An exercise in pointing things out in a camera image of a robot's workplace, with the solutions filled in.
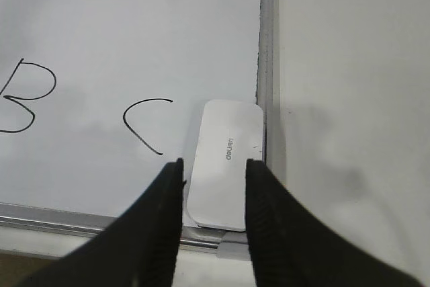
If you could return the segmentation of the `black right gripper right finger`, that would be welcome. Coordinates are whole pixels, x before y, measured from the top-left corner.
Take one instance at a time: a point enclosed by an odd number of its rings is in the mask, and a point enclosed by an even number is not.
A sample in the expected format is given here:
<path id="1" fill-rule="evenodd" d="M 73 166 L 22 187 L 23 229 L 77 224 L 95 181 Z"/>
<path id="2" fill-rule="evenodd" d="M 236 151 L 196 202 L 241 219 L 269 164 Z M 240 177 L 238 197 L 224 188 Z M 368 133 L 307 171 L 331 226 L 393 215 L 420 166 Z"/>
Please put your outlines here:
<path id="1" fill-rule="evenodd" d="M 257 286 L 420 286 L 323 224 L 262 161 L 246 165 L 246 232 Z"/>

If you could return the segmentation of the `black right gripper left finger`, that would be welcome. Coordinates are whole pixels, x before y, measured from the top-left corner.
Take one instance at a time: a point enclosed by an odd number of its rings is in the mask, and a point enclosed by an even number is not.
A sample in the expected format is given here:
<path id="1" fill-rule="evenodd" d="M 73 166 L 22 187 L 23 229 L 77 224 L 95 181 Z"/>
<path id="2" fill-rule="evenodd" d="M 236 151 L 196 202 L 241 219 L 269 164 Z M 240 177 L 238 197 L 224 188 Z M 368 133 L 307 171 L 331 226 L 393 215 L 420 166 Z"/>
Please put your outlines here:
<path id="1" fill-rule="evenodd" d="M 168 163 L 123 215 L 27 286 L 172 286 L 183 224 L 183 160 Z"/>

